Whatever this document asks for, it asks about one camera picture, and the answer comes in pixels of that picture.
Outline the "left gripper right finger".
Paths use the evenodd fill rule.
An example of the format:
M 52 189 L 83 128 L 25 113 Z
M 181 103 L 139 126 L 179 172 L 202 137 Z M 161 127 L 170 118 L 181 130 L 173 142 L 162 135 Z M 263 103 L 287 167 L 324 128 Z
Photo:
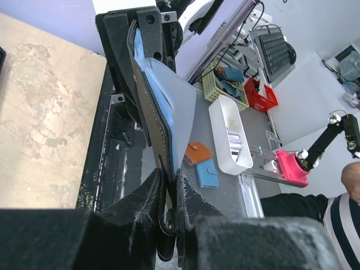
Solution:
M 322 225 L 309 218 L 225 217 L 186 170 L 177 172 L 178 265 L 182 269 L 341 269 Z

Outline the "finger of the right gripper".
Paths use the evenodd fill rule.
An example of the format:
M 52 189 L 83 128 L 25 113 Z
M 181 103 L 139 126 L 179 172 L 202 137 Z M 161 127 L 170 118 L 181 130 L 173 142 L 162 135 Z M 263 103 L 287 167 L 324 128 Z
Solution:
M 95 23 L 115 90 L 123 93 L 129 116 L 142 128 L 146 143 L 151 146 L 127 47 L 129 32 L 127 14 L 124 12 L 98 14 L 95 17 Z
M 152 57 L 176 71 L 177 13 L 144 7 L 136 12 L 146 57 Z

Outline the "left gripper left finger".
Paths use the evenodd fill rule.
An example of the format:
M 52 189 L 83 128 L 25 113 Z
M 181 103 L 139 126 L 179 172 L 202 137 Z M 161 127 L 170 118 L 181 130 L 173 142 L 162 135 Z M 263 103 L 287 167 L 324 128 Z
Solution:
M 161 170 L 107 209 L 1 210 L 2 269 L 154 269 Z

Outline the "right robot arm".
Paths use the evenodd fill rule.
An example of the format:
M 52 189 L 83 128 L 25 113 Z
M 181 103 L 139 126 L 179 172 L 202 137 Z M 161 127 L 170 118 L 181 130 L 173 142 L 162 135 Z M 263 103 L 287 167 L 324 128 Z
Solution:
M 131 56 L 135 31 L 144 34 L 145 55 L 172 70 L 182 44 L 201 34 L 222 1 L 101 1 L 95 4 L 95 24 L 117 92 L 125 98 L 127 112 L 151 139 L 137 93 Z

